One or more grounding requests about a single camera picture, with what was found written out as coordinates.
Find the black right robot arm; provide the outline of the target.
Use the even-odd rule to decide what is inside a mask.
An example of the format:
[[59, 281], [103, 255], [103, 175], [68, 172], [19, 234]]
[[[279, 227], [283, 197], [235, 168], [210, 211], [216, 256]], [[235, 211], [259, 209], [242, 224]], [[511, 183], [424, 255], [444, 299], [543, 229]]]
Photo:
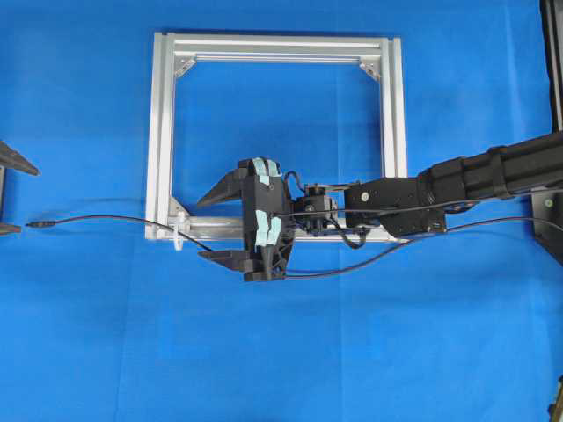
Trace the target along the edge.
[[301, 229], [312, 236], [336, 235], [352, 249], [382, 227], [395, 237], [446, 232], [445, 217], [478, 203], [526, 196], [562, 183], [562, 134], [555, 132], [483, 154], [435, 164], [414, 178], [379, 178], [341, 185], [299, 186], [292, 198], [280, 165], [246, 159], [198, 202], [207, 207], [242, 203], [244, 246], [239, 251], [201, 251], [208, 261], [243, 274], [246, 281], [284, 280]]

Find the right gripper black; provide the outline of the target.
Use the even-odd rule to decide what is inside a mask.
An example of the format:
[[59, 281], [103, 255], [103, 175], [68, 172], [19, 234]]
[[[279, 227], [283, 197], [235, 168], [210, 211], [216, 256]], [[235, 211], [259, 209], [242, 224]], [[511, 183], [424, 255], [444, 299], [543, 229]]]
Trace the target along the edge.
[[244, 251], [199, 251], [208, 261], [242, 271], [246, 281], [282, 280], [295, 239], [291, 223], [282, 218], [292, 210], [287, 181], [271, 159], [256, 157], [238, 163], [199, 201], [209, 207], [242, 200]]

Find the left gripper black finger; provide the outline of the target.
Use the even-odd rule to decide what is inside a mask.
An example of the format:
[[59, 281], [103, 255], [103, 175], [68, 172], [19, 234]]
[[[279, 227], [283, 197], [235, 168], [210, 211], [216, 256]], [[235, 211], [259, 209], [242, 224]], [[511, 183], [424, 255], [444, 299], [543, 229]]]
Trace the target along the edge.
[[8, 236], [12, 234], [18, 234], [21, 232], [21, 228], [19, 226], [10, 225], [7, 223], [0, 223], [0, 236]]
[[40, 175], [38, 168], [3, 141], [0, 141], [0, 163], [6, 169], [21, 171], [33, 176]]

